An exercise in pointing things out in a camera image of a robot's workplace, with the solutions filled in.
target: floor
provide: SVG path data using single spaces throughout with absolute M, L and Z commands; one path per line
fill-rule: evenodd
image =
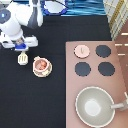
M 107 16 L 44 17 L 41 28 L 23 27 L 35 35 L 39 46 L 27 53 L 29 63 L 20 66 L 13 50 L 0 50 L 0 127 L 66 128 L 67 41 L 111 41 Z M 47 78 L 32 72 L 34 57 L 47 58 L 53 71 Z

